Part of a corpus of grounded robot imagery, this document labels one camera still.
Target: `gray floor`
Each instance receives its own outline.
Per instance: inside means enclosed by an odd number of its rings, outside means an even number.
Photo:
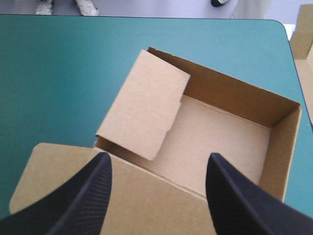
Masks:
[[[226,18],[238,0],[215,8],[210,0],[93,0],[101,16]],[[38,0],[0,0],[0,14],[34,14]],[[274,0],[268,19],[295,24],[299,5],[313,0]],[[74,0],[55,0],[54,15],[79,15]]]

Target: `box flap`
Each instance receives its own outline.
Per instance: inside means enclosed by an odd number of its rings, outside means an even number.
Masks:
[[[313,43],[313,4],[302,5],[290,44],[295,59],[305,59]]]
[[[173,125],[189,75],[142,50],[97,135],[152,160]]]

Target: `green table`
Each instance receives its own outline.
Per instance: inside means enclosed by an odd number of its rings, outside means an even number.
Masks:
[[[286,202],[312,216],[313,133],[278,22],[0,15],[0,217],[37,143],[93,145],[148,46],[301,103]]]

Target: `open cardboard box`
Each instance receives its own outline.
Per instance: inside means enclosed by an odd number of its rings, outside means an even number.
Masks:
[[[47,195],[102,149],[113,169],[103,234],[214,234],[204,193],[209,154],[220,152],[283,200],[300,114],[292,100],[149,48],[99,127],[96,147],[38,145],[10,210]]]
[[[302,5],[290,40],[303,95],[313,121],[313,4]]]

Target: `textured black plastic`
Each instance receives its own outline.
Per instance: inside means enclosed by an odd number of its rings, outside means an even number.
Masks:
[[[98,235],[111,188],[111,158],[99,153],[52,193],[1,220],[0,234]]]
[[[313,220],[263,191],[212,153],[206,196],[218,235],[313,235]]]
[[[211,4],[214,7],[219,7],[222,6],[223,4],[221,4],[218,0],[211,0]]]

